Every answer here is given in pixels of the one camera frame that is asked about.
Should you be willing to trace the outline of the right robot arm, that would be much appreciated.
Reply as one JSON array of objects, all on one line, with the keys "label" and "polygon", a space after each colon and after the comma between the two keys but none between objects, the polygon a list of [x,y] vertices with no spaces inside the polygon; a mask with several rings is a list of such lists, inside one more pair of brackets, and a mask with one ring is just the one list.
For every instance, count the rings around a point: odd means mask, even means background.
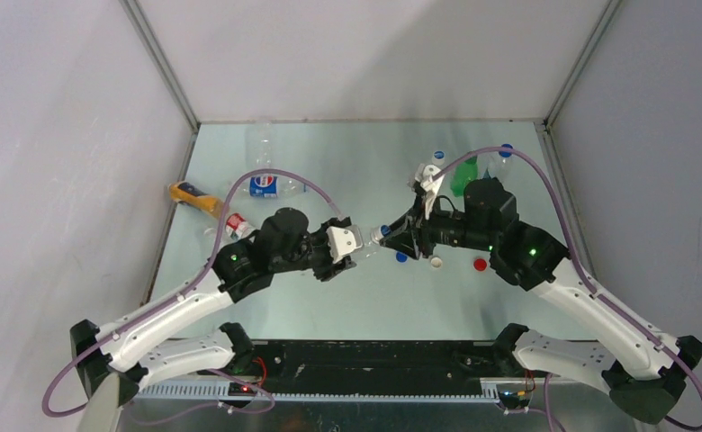
[{"label": "right robot arm", "polygon": [[462,211],[445,211],[418,188],[414,204],[384,231],[381,245],[413,259],[431,257],[438,245],[488,253],[490,268],[503,281],[549,302],[594,337],[571,342],[509,324],[492,345],[499,373],[556,374],[605,393],[633,419],[666,420],[702,358],[702,342],[662,332],[627,308],[563,243],[523,222],[515,196],[501,182],[470,182],[463,204]]}]

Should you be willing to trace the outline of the clear crushed plastic bottle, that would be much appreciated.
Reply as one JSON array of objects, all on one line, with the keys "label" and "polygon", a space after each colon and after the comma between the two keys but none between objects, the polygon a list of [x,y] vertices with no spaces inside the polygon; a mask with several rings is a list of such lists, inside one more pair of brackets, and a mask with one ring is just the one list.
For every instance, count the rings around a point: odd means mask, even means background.
[{"label": "clear crushed plastic bottle", "polygon": [[482,178],[497,179],[504,182],[514,162],[513,155],[508,158],[501,157],[497,152],[490,153],[485,158]]}]

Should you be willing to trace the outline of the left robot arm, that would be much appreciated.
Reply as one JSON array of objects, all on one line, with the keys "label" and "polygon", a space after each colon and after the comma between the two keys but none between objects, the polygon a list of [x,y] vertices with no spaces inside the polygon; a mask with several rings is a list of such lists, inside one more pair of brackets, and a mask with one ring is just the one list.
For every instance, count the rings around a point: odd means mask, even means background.
[{"label": "left robot arm", "polygon": [[306,215],[282,208],[258,229],[246,228],[219,249],[202,276],[134,312],[101,326],[84,319],[70,330],[76,372],[92,397],[111,375],[123,405],[166,379],[203,370],[244,374],[254,345],[238,323],[227,322],[201,337],[176,334],[271,285],[275,275],[311,271],[326,282],[355,266],[364,246],[350,219],[332,218],[310,232]]}]

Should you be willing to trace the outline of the green plastic bottle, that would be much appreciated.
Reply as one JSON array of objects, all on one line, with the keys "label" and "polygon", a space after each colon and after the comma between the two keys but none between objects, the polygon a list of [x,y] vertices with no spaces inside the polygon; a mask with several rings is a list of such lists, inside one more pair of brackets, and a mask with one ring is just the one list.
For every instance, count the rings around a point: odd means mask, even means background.
[{"label": "green plastic bottle", "polygon": [[462,197],[465,187],[475,180],[477,175],[477,157],[470,157],[457,166],[449,184],[453,196]]}]

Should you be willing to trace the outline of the clear ribbed plastic bottle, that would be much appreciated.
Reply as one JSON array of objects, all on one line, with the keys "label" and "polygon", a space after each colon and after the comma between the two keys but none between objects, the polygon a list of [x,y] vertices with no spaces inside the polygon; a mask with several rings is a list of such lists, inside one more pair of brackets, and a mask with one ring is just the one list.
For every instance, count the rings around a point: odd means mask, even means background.
[{"label": "clear ribbed plastic bottle", "polygon": [[437,174],[438,172],[441,171],[441,168],[446,164],[446,154],[445,154],[445,163],[442,166],[436,166],[432,163],[431,158],[432,158],[432,154],[435,151],[433,151],[431,153],[429,160],[427,160],[425,163],[421,164],[418,167],[418,177],[419,178],[425,178],[427,176],[433,176],[434,174]]}]

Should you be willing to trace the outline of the small clear plastic bottle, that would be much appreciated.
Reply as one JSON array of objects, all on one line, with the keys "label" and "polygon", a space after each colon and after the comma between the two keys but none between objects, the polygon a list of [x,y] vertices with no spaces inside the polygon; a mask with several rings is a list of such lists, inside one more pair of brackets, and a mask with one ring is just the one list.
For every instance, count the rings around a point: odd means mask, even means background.
[{"label": "small clear plastic bottle", "polygon": [[357,265],[361,265],[369,259],[377,256],[382,250],[382,246],[380,244],[374,244],[370,239],[372,229],[373,228],[360,229],[361,247],[351,255],[352,261]]}]

